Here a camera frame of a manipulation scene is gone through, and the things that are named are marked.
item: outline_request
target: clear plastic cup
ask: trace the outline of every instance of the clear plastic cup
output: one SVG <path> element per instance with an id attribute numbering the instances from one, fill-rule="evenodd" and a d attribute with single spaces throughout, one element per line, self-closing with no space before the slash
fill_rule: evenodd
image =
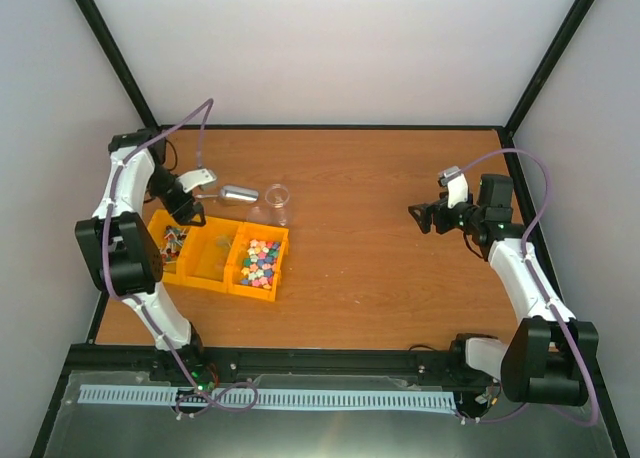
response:
<path id="1" fill-rule="evenodd" d="M 270 225 L 271 209 L 266 206 L 253 206 L 247 214 L 247 221 L 259 225 Z"/>
<path id="2" fill-rule="evenodd" d="M 291 194 L 289 189 L 276 183 L 267 188 L 264 194 L 264 201 L 271 207 L 271 222 L 277 226 L 287 226 L 291 222 L 290 210 L 287 204 Z"/>

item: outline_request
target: wooden table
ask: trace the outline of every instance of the wooden table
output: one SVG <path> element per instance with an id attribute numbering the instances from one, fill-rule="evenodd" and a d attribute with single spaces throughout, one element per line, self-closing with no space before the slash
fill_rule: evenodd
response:
<path id="1" fill-rule="evenodd" d="M 171 138 L 180 173 L 195 166 L 197 136 Z M 516 319 L 495 273 L 465 248 L 459 231 L 422 235 L 407 212 L 437 199 L 439 171 L 498 148 L 493 131 L 207 131 L 205 165 L 219 184 L 289 187 L 291 252 L 275 303 L 167 289 L 207 346 L 444 349 L 459 332 L 508 342 Z M 486 172 L 507 174 L 504 159 L 467 173 L 472 191 Z M 159 206 L 147 205 L 145 220 Z M 205 209 L 242 220 L 248 207 L 208 201 Z M 112 301 L 97 343 L 152 339 L 132 310 Z"/>

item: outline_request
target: black frame pole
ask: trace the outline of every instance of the black frame pole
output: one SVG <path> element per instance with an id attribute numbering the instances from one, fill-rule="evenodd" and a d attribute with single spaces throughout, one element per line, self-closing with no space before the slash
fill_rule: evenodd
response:
<path id="1" fill-rule="evenodd" d="M 531 81 L 527 85 L 527 88 L 525 88 L 524 93 L 520 97 L 520 101 L 518 101 L 509 121 L 505 125 L 508 138 L 513 138 L 516 134 L 516 131 L 524 121 L 525 116 L 546 83 L 547 78 L 551 75 L 551 72 L 560 60 L 564 50 L 567 48 L 571 38 L 573 38 L 573 35 L 578 30 L 578 27 L 594 1 L 595 0 L 575 0 L 573 2 L 556 36 L 553 38 L 551 45 L 549 45 L 547 52 L 538 65 L 538 69 L 533 74 Z"/>
<path id="2" fill-rule="evenodd" d="M 76 0 L 76 3 L 87 20 L 87 23 L 91 27 L 98 43 L 100 43 L 102 51 L 104 51 L 104 54 L 107 56 L 109 63 L 111 63 L 113 71 L 115 71 L 120 83 L 122 83 L 122 86 L 124 87 L 124 90 L 127 95 L 129 95 L 131 103 L 138 112 L 138 115 L 140 115 L 142 123 L 147 128 L 158 128 L 158 122 L 153 117 L 153 113 L 151 113 L 151 109 L 149 108 L 149 105 L 147 105 L 136 80 L 133 78 L 131 70 L 129 70 L 122 53 L 120 53 L 120 49 L 113 39 L 109 28 L 107 28 L 107 24 L 102 18 L 95 1 Z"/>

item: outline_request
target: yellow tray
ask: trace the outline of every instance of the yellow tray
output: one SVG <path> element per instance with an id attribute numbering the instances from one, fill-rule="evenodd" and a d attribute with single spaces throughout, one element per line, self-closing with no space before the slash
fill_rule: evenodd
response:
<path id="1" fill-rule="evenodd" d="M 180 227 L 166 210 L 157 210 L 149 223 L 149 232 L 158 247 L 164 245 L 167 226 Z M 275 301 L 282 281 L 282 260 L 289 252 L 289 230 L 209 216 L 205 226 L 181 228 L 187 231 L 187 238 L 176 262 L 165 265 L 162 281 Z M 248 257 L 251 240 L 280 242 L 280 254 L 272 268 L 271 290 L 240 284 L 244 278 L 240 270 Z"/>

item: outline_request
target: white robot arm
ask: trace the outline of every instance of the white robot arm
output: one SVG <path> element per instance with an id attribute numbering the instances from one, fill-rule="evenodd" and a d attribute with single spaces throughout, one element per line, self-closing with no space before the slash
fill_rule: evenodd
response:
<path id="1" fill-rule="evenodd" d="M 113 204 L 109 273 L 114 289 L 153 335 L 156 348 L 167 351 L 165 337 L 175 349 L 180 349 L 191 343 L 193 327 L 178 312 L 162 284 L 162 260 L 140 218 L 145 192 L 149 189 L 160 198 L 179 224 L 202 226 L 205 223 L 202 205 L 194 200 L 191 190 L 210 186 L 217 178 L 207 169 L 189 171 L 180 177 L 171 174 L 162 166 L 164 147 L 155 145 L 138 151 L 124 164 L 113 192 L 116 170 L 123 165 L 125 157 L 153 135 L 150 130 L 142 130 L 114 137 L 109 146 L 111 172 L 104 196 L 93 217 L 77 223 L 76 237 L 94 283 L 106 291 L 99 233 L 107 205 Z"/>
<path id="2" fill-rule="evenodd" d="M 460 229 L 471 235 L 482 258 L 500 277 L 519 325 L 509 345 L 488 336 L 458 335 L 464 362 L 500 381 L 512 401 L 584 404 L 587 389 L 556 317 L 567 323 L 591 369 L 595 367 L 598 335 L 592 323 L 576 320 L 560 300 L 540 267 L 532 243 L 526 243 L 523 256 L 524 226 L 511 222 L 511 178 L 482 175 L 476 204 L 458 167 L 442 172 L 439 183 L 447 189 L 440 200 L 410 206 L 409 213 L 423 233 L 428 233 L 433 224 L 438 234 Z"/>

